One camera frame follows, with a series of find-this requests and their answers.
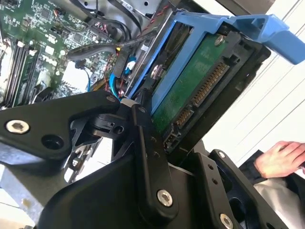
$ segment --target ram slot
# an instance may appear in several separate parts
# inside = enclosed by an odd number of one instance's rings
[[[29,49],[16,45],[11,61],[8,84],[4,94],[3,105],[6,107],[13,107],[14,105],[28,53]]]

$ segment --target black cable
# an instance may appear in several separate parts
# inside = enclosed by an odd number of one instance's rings
[[[151,31],[141,37],[138,37],[134,40],[120,43],[106,43],[106,44],[88,44],[76,49],[72,49],[68,52],[67,57],[72,61],[86,59],[93,55],[99,54],[100,52],[115,52],[116,47],[131,46],[137,43],[140,43],[148,38],[154,37],[157,35],[157,31]]]
[[[13,206],[13,205],[10,205],[10,204],[6,204],[6,203],[3,203],[3,202],[0,202],[0,204],[6,205],[6,206],[12,207],[12,208],[20,209],[19,207],[16,207],[16,206]]]
[[[114,24],[114,25],[118,25],[118,27],[116,27],[117,29],[119,29],[123,35],[124,35],[124,40],[126,41],[127,40],[127,33],[129,35],[129,39],[132,38],[131,36],[131,32],[130,32],[130,29],[122,22],[120,21],[117,21],[117,20],[107,20],[107,19],[100,19],[98,17],[94,17],[89,11],[87,8],[85,8],[78,0],[70,0],[70,2],[75,5],[76,7],[80,8],[81,11],[83,11],[90,19],[92,19],[93,21],[96,21],[96,22],[101,22],[101,23],[111,23],[111,24]]]
[[[118,8],[121,12],[126,14],[133,21],[133,23],[139,28],[140,33],[142,33],[142,28],[141,28],[141,25],[140,25],[139,21],[136,19],[136,17],[128,9],[126,9],[123,5],[121,5],[116,0],[108,0],[108,2],[111,5],[113,5],[114,7]]]

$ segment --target black mount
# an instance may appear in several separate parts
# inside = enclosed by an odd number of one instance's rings
[[[59,173],[79,146],[114,140],[112,163],[55,194],[38,229],[287,228],[224,152],[202,147],[183,167],[168,164],[149,92],[142,98],[96,91],[0,112],[1,163],[33,176]],[[29,130],[11,133],[12,120]]]

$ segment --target black plastic part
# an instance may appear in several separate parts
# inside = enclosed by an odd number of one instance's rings
[[[256,71],[270,54],[271,52],[262,44],[245,38],[236,40],[230,49],[224,50],[224,57],[230,58],[231,55],[235,55],[240,61],[231,66],[200,107],[194,108],[196,112],[184,127],[179,129],[179,134],[175,134],[178,136],[174,138],[177,143],[169,149],[169,152],[175,150],[175,153],[168,155],[170,163],[179,165],[185,159],[196,143],[254,79]]]
[[[79,94],[44,103],[20,106],[0,112],[0,162],[37,172],[58,172],[72,150],[72,121],[94,114],[115,113],[120,102],[107,99],[105,91]],[[22,135],[10,133],[6,123],[22,120],[30,130]]]
[[[225,158],[220,157],[220,152],[225,155]],[[241,225],[244,225],[244,228],[287,228],[223,151],[213,150],[209,157],[216,162],[220,174],[223,174],[223,179],[231,183],[230,189],[227,189],[227,197],[231,208],[235,210],[235,217]]]
[[[200,229],[195,179],[170,167],[179,200],[177,217],[153,227],[139,211],[134,155],[127,155],[58,192],[41,214],[37,229]]]
[[[198,188],[200,209],[203,215],[208,216],[204,221],[204,228],[218,229],[223,224],[220,215],[227,215],[233,223],[234,228],[239,225],[234,219],[229,201],[226,196],[222,179],[217,169],[217,164],[201,153],[190,153],[188,171],[194,173]]]
[[[124,141],[130,128],[130,107],[121,104],[115,114],[100,114],[90,119],[88,129],[92,135]]]
[[[236,16],[251,14],[251,12],[249,12],[247,9],[242,7],[242,5],[239,4],[236,0],[216,0],[216,2],[221,4],[223,7],[228,9]]]
[[[53,89],[51,87],[47,87],[46,89],[39,92],[33,101],[31,101],[33,104],[45,102],[47,100],[50,100],[53,95]]]
[[[150,114],[139,104],[132,106],[132,117],[134,126],[130,134],[134,138],[139,210],[150,224],[164,226],[179,211],[164,147],[153,128]],[[172,195],[170,207],[159,202],[157,192],[161,189]]]

